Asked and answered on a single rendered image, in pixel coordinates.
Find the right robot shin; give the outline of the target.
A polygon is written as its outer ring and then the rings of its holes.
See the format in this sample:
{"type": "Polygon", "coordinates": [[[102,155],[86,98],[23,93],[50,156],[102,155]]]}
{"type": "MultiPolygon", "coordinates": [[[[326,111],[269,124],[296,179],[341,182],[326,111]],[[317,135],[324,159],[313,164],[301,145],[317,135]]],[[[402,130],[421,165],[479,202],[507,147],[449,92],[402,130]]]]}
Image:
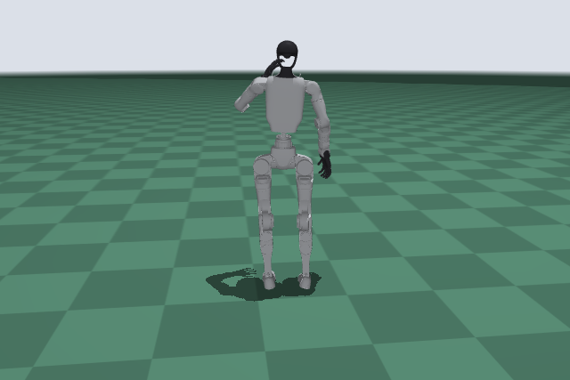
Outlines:
{"type": "Polygon", "coordinates": [[[309,277],[309,262],[312,252],[312,215],[308,214],[308,230],[299,229],[299,250],[302,257],[302,276],[309,277]]]}

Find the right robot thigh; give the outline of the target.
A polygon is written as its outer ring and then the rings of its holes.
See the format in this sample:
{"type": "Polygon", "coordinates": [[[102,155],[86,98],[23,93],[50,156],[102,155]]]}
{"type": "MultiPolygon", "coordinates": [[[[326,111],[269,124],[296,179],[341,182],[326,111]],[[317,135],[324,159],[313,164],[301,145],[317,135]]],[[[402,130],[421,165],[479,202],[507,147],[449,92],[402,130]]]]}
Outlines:
{"type": "Polygon", "coordinates": [[[314,164],[308,156],[296,154],[295,168],[297,180],[298,214],[297,228],[308,230],[308,214],[311,212],[314,164]]]}

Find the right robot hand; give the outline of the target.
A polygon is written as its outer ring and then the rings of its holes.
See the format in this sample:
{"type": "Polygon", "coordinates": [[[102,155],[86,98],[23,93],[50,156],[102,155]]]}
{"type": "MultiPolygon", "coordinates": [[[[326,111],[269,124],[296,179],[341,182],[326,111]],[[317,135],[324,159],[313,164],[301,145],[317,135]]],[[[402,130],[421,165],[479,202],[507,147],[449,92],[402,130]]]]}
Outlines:
{"type": "Polygon", "coordinates": [[[317,164],[317,165],[319,165],[319,164],[322,162],[322,170],[321,170],[318,174],[320,174],[320,173],[324,170],[324,172],[323,172],[323,174],[321,175],[321,177],[323,176],[322,178],[327,179],[327,178],[329,178],[330,175],[331,175],[331,163],[330,163],[330,153],[329,153],[329,151],[328,151],[328,150],[324,151],[323,156],[324,156],[324,157],[322,157],[322,156],[320,155],[320,157],[321,157],[322,159],[321,159],[321,160],[318,162],[318,164],[317,164]]]}

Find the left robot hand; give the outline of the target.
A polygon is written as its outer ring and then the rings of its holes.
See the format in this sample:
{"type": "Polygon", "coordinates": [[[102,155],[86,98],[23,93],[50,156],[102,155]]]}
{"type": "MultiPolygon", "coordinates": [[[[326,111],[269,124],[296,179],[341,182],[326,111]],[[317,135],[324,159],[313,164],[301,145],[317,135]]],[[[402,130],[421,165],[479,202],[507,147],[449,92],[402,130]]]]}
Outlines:
{"type": "MultiPolygon", "coordinates": [[[[284,62],[283,59],[280,59],[280,62],[284,62]]],[[[273,70],[276,69],[277,67],[279,67],[279,63],[278,60],[275,60],[274,62],[271,63],[271,65],[266,69],[265,73],[261,76],[261,77],[269,77],[273,70]]]]}

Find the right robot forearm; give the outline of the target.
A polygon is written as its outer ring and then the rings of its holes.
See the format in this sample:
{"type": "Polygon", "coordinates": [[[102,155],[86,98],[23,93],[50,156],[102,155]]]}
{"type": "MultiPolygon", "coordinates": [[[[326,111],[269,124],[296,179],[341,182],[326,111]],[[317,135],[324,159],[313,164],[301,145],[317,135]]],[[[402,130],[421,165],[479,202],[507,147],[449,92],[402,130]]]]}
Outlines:
{"type": "MultiPolygon", "coordinates": [[[[329,120],[330,121],[330,120],[329,120]]],[[[330,152],[330,126],[322,129],[318,129],[318,153],[323,156],[324,151],[328,150],[330,152]]]]}

